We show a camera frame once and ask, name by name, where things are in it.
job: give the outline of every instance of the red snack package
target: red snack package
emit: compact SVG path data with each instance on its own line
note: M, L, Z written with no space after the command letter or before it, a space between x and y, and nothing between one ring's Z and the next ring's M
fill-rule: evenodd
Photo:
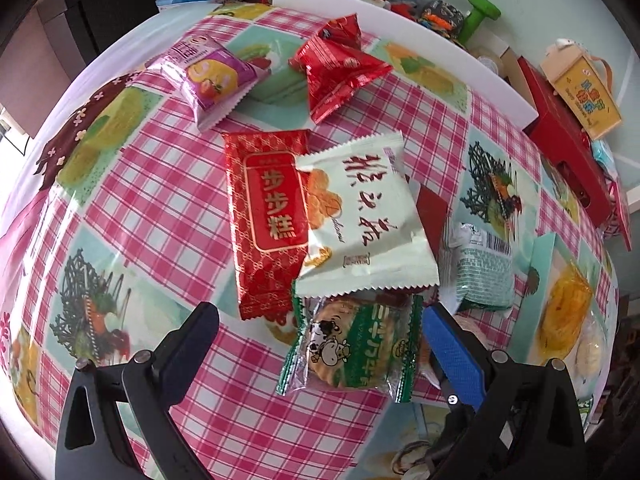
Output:
M358 19L355 14L329 20L326 25L316 33L318 38L323 40L335 41L344 46L350 46L358 50L362 49L362 33L358 25ZM298 59L300 52L305 46L301 46L294 56L289 60L289 65L298 72L304 72L305 67L300 64Z
M358 88L393 70L369 54L317 36L303 45L298 59L306 67L309 108L316 124L351 99Z
M291 310L306 256L305 185L295 156L306 130L222 134L240 317Z

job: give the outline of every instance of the plastic packaging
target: plastic packaging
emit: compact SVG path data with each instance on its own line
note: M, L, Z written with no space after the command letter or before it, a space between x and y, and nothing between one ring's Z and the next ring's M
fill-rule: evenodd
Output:
M593 298L593 291L578 267L569 262L551 286L538 330L542 362L564 359L574 347L582 322Z
M393 70L376 57L319 36L308 40L292 63L305 68L310 114L316 124L349 101L356 90Z
M465 17L462 12L442 0L433 0L422 8L418 22L427 25L434 32L457 38Z
M583 380L589 381L600 374L607 354L606 343L602 326L590 311L582 325L575 353L575 370Z
M187 34L149 70L161 73L180 90L201 131L224 119L264 75L203 34Z
M604 171L605 176L609 180L616 180L618 178L618 169L616 168L616 161L613 159L609 143L601 139L592 140L591 153L593 153L593 158Z
M306 255L303 187L294 156L306 130L222 134L240 317L291 309L291 283Z
M296 295L426 287L438 267L404 176L399 132L296 158L309 173L308 255Z
M298 339L276 391L378 389L394 402L411 400L422 298L403 306L375 300L375 291L304 301L294 298Z
M362 49L362 32L360 31L356 14L328 21L323 28L318 30L316 36L356 50ZM306 70L304 66L300 65L300 53L303 47L304 45L289 60L290 67L299 72Z
M489 348L488 339L486 338L484 333L482 333L480 327L473 320L464 316L454 316L453 319L456 320L457 324L462 330L471 332L482 343L482 346L487 349ZM435 386L436 388L440 388L440 381L436 377L436 373L435 371L433 371L433 367L431 366L430 362L431 347L429 346L429 343L427 343L427 340L424 338L424 336L422 336L420 342L420 352L418 355L418 369L420 370L420 373L424 375L429 380L429 382L433 384L433 386Z
M508 242L471 224L458 224L448 245L450 255L443 263L450 267L445 270L446 285L454 294L449 298L445 292L441 301L449 312L505 310L513 305L515 274Z

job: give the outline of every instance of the red box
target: red box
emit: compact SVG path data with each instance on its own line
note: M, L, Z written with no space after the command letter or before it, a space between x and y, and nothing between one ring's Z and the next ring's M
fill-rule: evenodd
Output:
M538 118L525 133L558 169L569 187L599 227L613 211L602 170L593 160L591 145L578 119L532 65L520 57L518 64L529 85Z

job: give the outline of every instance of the screw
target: screw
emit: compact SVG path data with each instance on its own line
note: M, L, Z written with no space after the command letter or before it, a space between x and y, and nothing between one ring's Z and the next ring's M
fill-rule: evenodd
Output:
M494 352L491 352L491 359L493 359L497 363L504 364L509 360L509 356L502 350L496 350Z
M562 361L562 359L558 359L557 357L554 357L553 359L551 359L551 365L553 368L555 368L559 372L561 372L565 368L564 362Z
M133 356L133 360L138 364L146 363L151 359L151 351L150 350L139 350Z
M87 359L86 357L81 357L76 361L76 370L79 372L86 371L94 362L91 359Z

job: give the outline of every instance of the pink snack package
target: pink snack package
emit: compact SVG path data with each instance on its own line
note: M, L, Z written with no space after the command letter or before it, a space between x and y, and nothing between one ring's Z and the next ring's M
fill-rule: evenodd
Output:
M161 73L180 90L200 131L229 115L265 75L203 33L184 36L154 60L149 70Z

